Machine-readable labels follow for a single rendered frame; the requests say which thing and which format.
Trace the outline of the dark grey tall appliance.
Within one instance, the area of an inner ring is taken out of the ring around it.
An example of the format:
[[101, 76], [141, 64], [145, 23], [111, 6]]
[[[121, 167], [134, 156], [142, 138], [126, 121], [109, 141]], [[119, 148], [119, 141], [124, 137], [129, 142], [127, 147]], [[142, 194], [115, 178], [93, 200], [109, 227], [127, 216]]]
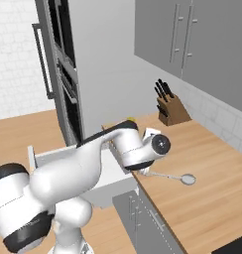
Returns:
[[35, 0], [39, 22], [33, 24], [47, 98], [55, 102], [67, 146], [83, 141], [75, 54], [68, 0]]

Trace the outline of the silver round-headed utensil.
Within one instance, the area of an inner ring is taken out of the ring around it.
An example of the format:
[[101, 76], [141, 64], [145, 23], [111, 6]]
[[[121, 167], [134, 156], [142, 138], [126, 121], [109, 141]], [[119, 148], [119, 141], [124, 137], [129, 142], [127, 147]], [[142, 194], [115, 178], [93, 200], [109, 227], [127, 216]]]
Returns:
[[192, 174], [184, 174], [182, 176], [174, 176], [174, 175], [167, 175], [167, 174], [161, 174], [152, 172], [149, 169], [140, 170], [139, 173], [146, 177], [163, 177], [168, 178], [172, 180], [177, 180], [182, 182], [186, 186], [192, 186], [196, 183], [196, 177]]

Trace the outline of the wooden knife block with knives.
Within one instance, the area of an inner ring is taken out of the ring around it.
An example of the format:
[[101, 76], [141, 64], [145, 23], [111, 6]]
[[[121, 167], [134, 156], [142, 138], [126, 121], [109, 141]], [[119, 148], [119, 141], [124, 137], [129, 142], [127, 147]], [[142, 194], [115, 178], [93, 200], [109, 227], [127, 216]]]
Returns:
[[155, 90], [158, 94], [159, 119], [172, 126], [190, 121], [191, 118], [177, 95], [172, 93], [169, 85], [160, 78], [156, 81]]

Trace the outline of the grey wall cabinet door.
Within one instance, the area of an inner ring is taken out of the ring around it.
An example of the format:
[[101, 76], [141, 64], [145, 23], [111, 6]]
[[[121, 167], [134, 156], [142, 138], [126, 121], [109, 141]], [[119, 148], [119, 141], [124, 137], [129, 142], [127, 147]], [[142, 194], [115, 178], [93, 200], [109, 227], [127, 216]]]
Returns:
[[242, 0], [193, 0], [182, 79], [242, 111]]
[[[175, 6], [181, 5], [183, 20], [179, 25], [175, 61], [170, 63]], [[191, 0], [136, 0], [135, 55], [160, 69], [180, 77], [182, 54]]]

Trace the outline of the grey base cabinet door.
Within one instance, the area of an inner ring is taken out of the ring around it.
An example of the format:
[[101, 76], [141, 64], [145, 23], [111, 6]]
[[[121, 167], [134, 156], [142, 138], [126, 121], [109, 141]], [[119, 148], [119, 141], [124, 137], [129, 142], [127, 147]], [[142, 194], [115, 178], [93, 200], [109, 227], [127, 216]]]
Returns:
[[[132, 219], [129, 220], [128, 213], [128, 204], [129, 204], [129, 195], [133, 197], [132, 204]], [[115, 206], [115, 209], [122, 221], [123, 226], [133, 244], [136, 246], [136, 233], [135, 233], [135, 207], [138, 204], [137, 194], [134, 190], [116, 195], [112, 198], [112, 202]]]

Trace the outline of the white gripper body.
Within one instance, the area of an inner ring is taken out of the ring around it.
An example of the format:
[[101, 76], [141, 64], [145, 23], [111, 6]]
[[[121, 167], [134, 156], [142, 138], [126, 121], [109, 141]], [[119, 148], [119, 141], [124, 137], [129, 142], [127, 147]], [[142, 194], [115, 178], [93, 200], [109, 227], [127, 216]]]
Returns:
[[143, 140], [147, 140], [147, 139], [152, 139], [154, 136], [160, 134], [161, 131], [154, 129], [154, 128], [146, 128], [144, 135], [143, 135]]

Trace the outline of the grey tall cabinet side panel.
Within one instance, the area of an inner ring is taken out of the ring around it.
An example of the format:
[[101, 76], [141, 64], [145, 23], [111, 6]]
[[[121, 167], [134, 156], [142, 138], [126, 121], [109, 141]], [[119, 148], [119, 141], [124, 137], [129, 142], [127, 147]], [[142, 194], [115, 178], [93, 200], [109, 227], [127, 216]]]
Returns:
[[83, 136], [103, 124], [151, 114], [157, 79], [179, 80], [135, 55], [136, 0], [68, 0]]

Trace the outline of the grey base drawer front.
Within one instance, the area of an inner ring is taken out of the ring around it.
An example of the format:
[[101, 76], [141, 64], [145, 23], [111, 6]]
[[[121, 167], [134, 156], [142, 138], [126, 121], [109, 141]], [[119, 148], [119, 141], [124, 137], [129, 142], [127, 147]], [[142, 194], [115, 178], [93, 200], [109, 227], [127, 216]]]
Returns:
[[[139, 190], [138, 206], [140, 213], [137, 231], [137, 254], [186, 254], [142, 190]], [[158, 227], [149, 210], [161, 222], [164, 231]]]

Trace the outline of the open white drawer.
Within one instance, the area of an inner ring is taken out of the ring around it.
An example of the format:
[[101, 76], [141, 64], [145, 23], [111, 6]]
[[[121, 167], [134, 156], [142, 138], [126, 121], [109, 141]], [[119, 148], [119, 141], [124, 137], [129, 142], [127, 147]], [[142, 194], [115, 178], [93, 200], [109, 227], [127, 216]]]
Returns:
[[[36, 154], [33, 146], [28, 147], [30, 171], [57, 159], [70, 156], [75, 151], [75, 145]], [[103, 146], [101, 151], [102, 173], [97, 185], [83, 193], [81, 197], [91, 202], [95, 207], [105, 208], [112, 205], [116, 195], [133, 191], [137, 187], [133, 175], [121, 167], [118, 154], [111, 143]]]

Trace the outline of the black hob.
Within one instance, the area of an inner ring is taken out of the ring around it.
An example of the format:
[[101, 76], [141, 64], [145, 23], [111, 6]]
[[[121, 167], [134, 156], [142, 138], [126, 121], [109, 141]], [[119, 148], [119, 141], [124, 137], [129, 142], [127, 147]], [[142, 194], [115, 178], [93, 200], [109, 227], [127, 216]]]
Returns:
[[242, 236], [212, 251], [211, 254], [242, 254]]

